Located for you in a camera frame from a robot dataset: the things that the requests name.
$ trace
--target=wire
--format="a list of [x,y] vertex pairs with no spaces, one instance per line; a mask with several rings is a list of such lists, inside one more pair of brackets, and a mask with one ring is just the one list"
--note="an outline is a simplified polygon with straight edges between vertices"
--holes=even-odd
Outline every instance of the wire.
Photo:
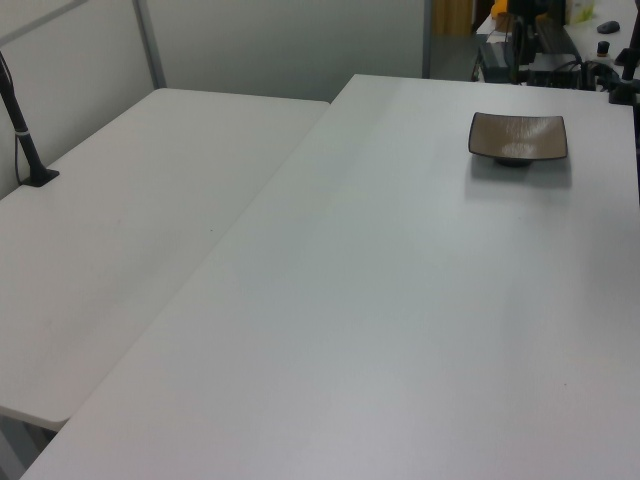
[[509,27],[511,27],[511,15],[507,15],[507,28],[504,30],[505,43],[509,40]]
[[15,137],[15,169],[16,169],[16,180],[18,181],[18,185],[22,185],[22,180],[20,180],[20,174],[18,173],[18,135],[14,135]]
[[4,55],[2,55],[2,52],[0,52],[0,63],[2,64],[2,68],[4,69],[4,71],[7,72],[9,83],[13,87],[13,77],[11,76],[11,70],[9,70],[9,66],[7,65],[7,62],[4,59]]

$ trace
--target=tabletop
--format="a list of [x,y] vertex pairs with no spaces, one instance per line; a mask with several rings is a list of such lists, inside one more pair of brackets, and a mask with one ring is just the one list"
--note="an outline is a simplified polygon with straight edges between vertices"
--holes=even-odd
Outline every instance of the tabletop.
[[[476,111],[570,157],[475,157]],[[356,76],[24,479],[635,478],[633,138],[589,92]]]
[[[565,29],[582,55],[583,60],[596,59],[598,42],[600,41],[607,41],[611,44],[609,54],[613,60],[624,48],[629,46],[637,12],[638,9],[634,0],[596,0],[594,17],[591,20],[574,25],[566,25]],[[610,20],[619,22],[620,30],[608,35],[598,33],[596,30],[598,25]],[[488,35],[488,42],[503,42],[505,34],[497,32],[495,28],[496,21],[489,15],[482,25],[478,27],[476,34]],[[613,64],[612,66],[618,74],[622,74],[623,67]],[[640,71],[636,70],[635,78],[640,78]]]
[[57,430],[327,108],[158,90],[0,202],[0,414]]

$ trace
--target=brown square plate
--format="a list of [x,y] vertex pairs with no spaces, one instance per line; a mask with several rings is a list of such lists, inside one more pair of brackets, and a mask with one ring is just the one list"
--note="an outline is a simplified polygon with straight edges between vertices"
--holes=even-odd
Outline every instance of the brown square plate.
[[564,119],[477,112],[469,133],[469,151],[508,166],[565,158],[568,147]]

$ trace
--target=yellow object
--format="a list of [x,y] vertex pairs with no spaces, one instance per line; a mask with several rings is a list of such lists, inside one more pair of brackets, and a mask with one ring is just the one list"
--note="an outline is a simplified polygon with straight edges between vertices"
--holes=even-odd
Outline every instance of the yellow object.
[[567,24],[591,20],[595,3],[595,0],[567,0]]
[[491,18],[495,20],[501,13],[507,13],[507,1],[496,0],[496,3],[491,7]]

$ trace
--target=black cable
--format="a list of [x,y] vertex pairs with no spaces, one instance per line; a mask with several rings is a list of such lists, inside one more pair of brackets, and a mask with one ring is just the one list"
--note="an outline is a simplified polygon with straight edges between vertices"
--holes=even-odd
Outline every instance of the black cable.
[[18,135],[15,136],[15,168],[16,168],[16,180],[18,181],[18,185],[22,185],[22,180],[20,180],[20,174],[18,173]]
[[2,64],[2,68],[4,69],[4,71],[7,72],[9,83],[13,87],[13,77],[11,76],[11,70],[9,70],[9,66],[7,65],[7,62],[4,59],[4,55],[2,55],[2,52],[0,52],[0,64]]

